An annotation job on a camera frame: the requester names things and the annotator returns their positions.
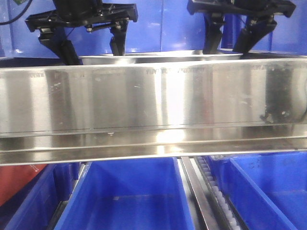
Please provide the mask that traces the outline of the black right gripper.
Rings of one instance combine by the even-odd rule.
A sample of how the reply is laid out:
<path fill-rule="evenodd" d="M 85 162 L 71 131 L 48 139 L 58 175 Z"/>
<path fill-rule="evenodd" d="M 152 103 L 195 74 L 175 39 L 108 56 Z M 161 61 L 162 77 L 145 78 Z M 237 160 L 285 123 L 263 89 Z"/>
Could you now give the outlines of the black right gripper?
<path fill-rule="evenodd" d="M 291 17 L 296 5 L 289 0 L 189 0 L 187 10 L 193 15 L 206 12 L 203 54 L 215 54 L 222 39 L 223 14 L 246 15 L 233 51 L 248 53 L 258 41 L 277 26 L 274 14 Z"/>

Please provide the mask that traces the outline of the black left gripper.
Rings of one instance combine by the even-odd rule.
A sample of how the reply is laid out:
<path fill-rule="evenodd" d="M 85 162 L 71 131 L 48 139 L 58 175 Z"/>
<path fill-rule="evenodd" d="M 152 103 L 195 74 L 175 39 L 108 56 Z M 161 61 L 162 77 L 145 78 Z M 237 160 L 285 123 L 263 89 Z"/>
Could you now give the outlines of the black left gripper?
<path fill-rule="evenodd" d="M 65 65 L 80 65 L 74 46 L 64 27 L 76 28 L 111 23 L 110 47 L 114 56 L 125 54 L 128 21 L 138 20 L 136 4 L 104 3 L 101 0 L 55 0 L 55 9 L 28 16 L 31 32 L 40 29 L 39 42 L 59 57 Z"/>

